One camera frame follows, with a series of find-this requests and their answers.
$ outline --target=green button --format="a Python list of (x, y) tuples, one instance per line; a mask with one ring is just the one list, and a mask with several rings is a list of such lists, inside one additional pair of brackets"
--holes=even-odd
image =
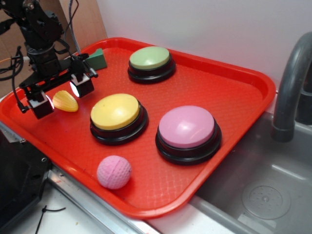
[(170, 59), (170, 53), (166, 48), (149, 46), (135, 51), (130, 56), (130, 63), (134, 68), (150, 70), (161, 67)]

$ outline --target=button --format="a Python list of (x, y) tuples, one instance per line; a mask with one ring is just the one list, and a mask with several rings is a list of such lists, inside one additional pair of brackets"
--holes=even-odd
[(169, 61), (170, 54), (166, 48), (149, 46), (135, 51), (130, 56), (130, 64), (140, 70), (150, 70), (161, 67)]
[(114, 94), (100, 100), (91, 111), (94, 125), (102, 130), (116, 130), (132, 123), (140, 109), (138, 100), (129, 94)]
[(215, 120), (204, 108), (181, 106), (166, 113), (159, 123), (162, 139), (169, 145), (187, 149), (199, 146), (214, 133)]

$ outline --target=yellow toy corn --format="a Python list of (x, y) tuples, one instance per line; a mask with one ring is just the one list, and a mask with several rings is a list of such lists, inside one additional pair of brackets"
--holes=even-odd
[(62, 111), (76, 112), (78, 110), (78, 103), (67, 91), (58, 91), (53, 99), (53, 105)]

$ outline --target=yellow object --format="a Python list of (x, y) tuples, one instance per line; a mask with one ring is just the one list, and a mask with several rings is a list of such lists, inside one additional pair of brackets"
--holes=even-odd
[(62, 111), (76, 112), (78, 110), (78, 103), (67, 91), (58, 91), (53, 99), (53, 105)]
[(94, 105), (91, 110), (91, 120), (102, 130), (116, 130), (132, 123), (139, 111), (139, 103), (134, 96), (114, 94)]

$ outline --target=black zip tie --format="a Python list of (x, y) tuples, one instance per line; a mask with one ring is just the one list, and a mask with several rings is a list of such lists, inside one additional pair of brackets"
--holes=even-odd
[(40, 220), (39, 220), (39, 224), (38, 224), (38, 226), (37, 226), (37, 229), (36, 229), (36, 233), (35, 233), (35, 234), (38, 234), (39, 227), (40, 227), (40, 224), (41, 224), (41, 221), (42, 221), (42, 217), (43, 217), (43, 215), (44, 215), (44, 213), (45, 213), (46, 211), (58, 212), (58, 211), (63, 211), (63, 210), (65, 210), (65, 209), (66, 209), (66, 207), (64, 207), (64, 208), (62, 208), (62, 209), (59, 209), (59, 210), (49, 210), (49, 209), (47, 209), (47, 206), (45, 206), (45, 207), (42, 209), (41, 218), (40, 218)]

